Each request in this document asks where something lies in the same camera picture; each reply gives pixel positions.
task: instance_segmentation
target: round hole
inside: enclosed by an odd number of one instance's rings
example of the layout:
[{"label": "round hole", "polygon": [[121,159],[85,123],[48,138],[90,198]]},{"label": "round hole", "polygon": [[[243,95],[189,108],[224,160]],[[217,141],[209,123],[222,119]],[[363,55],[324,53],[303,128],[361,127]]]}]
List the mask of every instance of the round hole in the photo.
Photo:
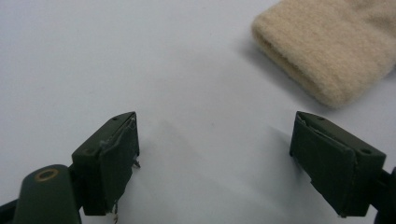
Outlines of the round hole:
[{"label": "round hole", "polygon": [[59,171],[56,169],[43,170],[40,173],[38,173],[37,175],[35,175],[35,181],[38,181],[38,182],[46,181],[46,180],[52,179],[57,174],[59,174]]},{"label": "round hole", "polygon": [[365,153],[365,154],[371,154],[372,152],[369,150],[369,149],[367,149],[367,148],[362,148],[361,149],[361,152],[363,152],[363,153]]}]

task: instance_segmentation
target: metal pin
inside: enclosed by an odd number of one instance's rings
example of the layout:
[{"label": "metal pin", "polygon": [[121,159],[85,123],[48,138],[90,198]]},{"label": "metal pin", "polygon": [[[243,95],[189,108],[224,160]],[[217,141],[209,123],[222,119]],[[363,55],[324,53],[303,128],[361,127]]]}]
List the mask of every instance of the metal pin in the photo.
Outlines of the metal pin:
[{"label": "metal pin", "polygon": [[119,201],[115,201],[115,208],[114,208],[114,224],[117,224],[119,222]]}]

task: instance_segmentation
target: dark green plastic part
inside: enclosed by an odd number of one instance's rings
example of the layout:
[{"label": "dark green plastic part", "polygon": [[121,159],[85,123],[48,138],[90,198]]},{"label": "dark green plastic part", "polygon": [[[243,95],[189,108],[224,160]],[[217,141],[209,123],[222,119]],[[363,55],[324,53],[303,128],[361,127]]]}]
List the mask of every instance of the dark green plastic part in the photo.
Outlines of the dark green plastic part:
[{"label": "dark green plastic part", "polygon": [[125,191],[138,155],[135,112],[110,119],[73,153],[73,173],[84,180],[81,203],[86,215],[111,212]]},{"label": "dark green plastic part", "polygon": [[26,223],[81,223],[66,166],[47,166],[23,179],[13,224]]},{"label": "dark green plastic part", "polygon": [[386,155],[330,121],[297,112],[290,155],[341,217],[364,217]]}]

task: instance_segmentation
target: beige sponge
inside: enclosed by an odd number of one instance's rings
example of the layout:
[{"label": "beige sponge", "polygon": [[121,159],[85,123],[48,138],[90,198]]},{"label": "beige sponge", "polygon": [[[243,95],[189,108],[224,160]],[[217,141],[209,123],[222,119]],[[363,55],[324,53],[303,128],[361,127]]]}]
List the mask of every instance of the beige sponge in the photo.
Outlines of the beige sponge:
[{"label": "beige sponge", "polygon": [[396,0],[283,0],[255,19],[252,32],[330,107],[351,102],[396,64]]}]

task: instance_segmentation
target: white table surface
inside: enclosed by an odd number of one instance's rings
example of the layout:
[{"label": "white table surface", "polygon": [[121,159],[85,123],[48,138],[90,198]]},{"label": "white table surface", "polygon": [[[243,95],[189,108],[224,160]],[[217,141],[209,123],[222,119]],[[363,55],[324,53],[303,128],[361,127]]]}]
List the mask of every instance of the white table surface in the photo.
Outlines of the white table surface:
[{"label": "white table surface", "polygon": [[[396,165],[396,74],[331,110],[250,35],[277,1],[1,1],[0,203],[111,117],[136,111],[142,164],[119,223],[373,223],[340,218],[289,156],[297,110]],[[112,223],[113,216],[85,217]]]}]

